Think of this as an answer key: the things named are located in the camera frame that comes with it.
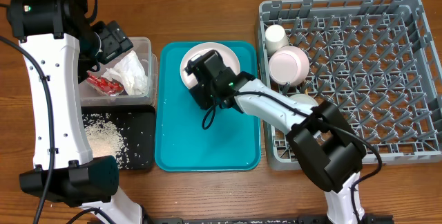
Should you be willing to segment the white rice pile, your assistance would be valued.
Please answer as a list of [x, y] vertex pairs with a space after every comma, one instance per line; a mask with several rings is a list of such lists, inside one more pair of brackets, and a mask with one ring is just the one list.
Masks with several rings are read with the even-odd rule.
[[127, 118], [133, 114], [84, 113], [82, 115], [86, 137], [93, 151], [93, 157], [112, 156], [118, 169], [148, 169], [148, 156], [143, 154], [136, 134], [143, 134], [128, 125]]

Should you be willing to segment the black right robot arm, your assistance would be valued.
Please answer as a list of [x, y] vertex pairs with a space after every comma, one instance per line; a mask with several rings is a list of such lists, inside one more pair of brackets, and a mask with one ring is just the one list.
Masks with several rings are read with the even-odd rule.
[[271, 90], [254, 75], [228, 67], [216, 50], [182, 60], [182, 72], [195, 77], [189, 92], [206, 111], [202, 128], [217, 109], [233, 108], [264, 120], [284, 133], [304, 174], [324, 191], [328, 223], [368, 223], [359, 183], [383, 166], [380, 153], [355, 134], [336, 105], [296, 102]]

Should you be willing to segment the red snack wrapper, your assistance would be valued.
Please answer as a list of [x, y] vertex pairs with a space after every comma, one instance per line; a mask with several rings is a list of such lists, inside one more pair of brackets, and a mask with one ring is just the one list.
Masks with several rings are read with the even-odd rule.
[[105, 96], [117, 96], [124, 91], [124, 87], [119, 82], [110, 81], [104, 77], [97, 77], [92, 73], [88, 74], [86, 82], [98, 93]]

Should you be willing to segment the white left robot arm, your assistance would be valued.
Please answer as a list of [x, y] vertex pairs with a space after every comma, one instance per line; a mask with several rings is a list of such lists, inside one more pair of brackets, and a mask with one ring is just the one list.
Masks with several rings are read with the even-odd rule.
[[11, 0], [7, 45], [24, 57], [35, 119], [33, 168], [19, 177], [39, 202], [64, 203], [105, 223], [150, 223], [119, 186], [112, 156], [94, 157], [84, 130], [79, 84], [132, 42], [112, 21], [96, 19], [87, 0]]

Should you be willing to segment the pale green cup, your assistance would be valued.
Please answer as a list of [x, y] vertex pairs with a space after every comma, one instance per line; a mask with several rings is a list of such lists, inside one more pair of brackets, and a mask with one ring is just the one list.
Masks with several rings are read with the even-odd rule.
[[268, 56], [272, 56], [277, 50], [288, 45], [289, 40], [281, 25], [274, 24], [265, 30], [265, 46]]

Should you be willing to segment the white napkin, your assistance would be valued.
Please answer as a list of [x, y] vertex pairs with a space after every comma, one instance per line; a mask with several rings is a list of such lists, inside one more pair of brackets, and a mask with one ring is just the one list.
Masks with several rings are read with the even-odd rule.
[[119, 82], [128, 95], [142, 95], [148, 91], [148, 78], [134, 50], [114, 67], [107, 68], [102, 77]]

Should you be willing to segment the grey bowl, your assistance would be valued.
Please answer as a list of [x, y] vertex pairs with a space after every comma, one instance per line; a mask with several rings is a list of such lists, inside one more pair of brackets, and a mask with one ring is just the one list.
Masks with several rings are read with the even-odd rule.
[[319, 103], [313, 97], [302, 93], [291, 95], [289, 98], [301, 104], [308, 104], [312, 106], [319, 105]]

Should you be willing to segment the pink bowl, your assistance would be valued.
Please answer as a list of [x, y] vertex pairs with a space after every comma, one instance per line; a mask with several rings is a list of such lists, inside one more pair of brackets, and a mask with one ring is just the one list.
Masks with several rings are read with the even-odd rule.
[[269, 60], [270, 78], [279, 85], [301, 84], [307, 78], [309, 67], [306, 53], [295, 46], [280, 48]]

